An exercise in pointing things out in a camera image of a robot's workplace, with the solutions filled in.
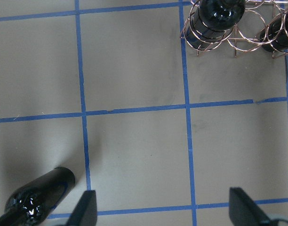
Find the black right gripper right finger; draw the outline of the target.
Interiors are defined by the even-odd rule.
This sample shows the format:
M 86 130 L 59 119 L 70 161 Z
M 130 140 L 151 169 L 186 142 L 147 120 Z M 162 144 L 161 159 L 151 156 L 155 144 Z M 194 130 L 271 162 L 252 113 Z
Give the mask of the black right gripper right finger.
M 229 190 L 229 218 L 234 226 L 272 226 L 271 219 L 240 187 Z

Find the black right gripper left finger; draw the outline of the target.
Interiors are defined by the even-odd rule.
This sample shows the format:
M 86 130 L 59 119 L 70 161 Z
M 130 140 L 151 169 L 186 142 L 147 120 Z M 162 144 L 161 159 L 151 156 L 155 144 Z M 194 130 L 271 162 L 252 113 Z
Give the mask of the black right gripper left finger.
M 67 226 L 95 226 L 97 223 L 96 191 L 85 191 L 70 215 Z

